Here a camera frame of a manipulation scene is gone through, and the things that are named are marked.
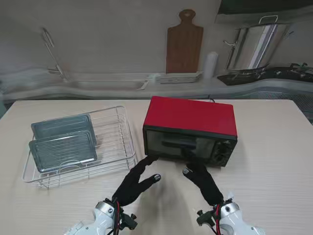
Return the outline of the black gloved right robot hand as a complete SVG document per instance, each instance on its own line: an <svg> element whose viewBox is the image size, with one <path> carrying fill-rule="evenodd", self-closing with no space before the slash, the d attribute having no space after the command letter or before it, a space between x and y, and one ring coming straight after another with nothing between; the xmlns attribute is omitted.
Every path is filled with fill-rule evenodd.
<svg viewBox="0 0 313 235"><path fill-rule="evenodd" d="M187 163L182 173L200 189L205 201L210 206L218 205L224 201L223 194L204 164Z"/></svg>

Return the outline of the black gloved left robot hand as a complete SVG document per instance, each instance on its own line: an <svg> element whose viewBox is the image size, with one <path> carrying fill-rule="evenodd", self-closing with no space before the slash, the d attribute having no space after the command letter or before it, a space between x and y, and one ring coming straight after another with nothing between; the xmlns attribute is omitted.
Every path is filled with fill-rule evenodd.
<svg viewBox="0 0 313 235"><path fill-rule="evenodd" d="M145 168L157 161L158 157L147 156L139 161L125 176L121 185L112 196L113 202L118 202L121 207L133 203L141 193L149 189L161 179L160 174L154 174L149 178L139 181Z"/></svg>

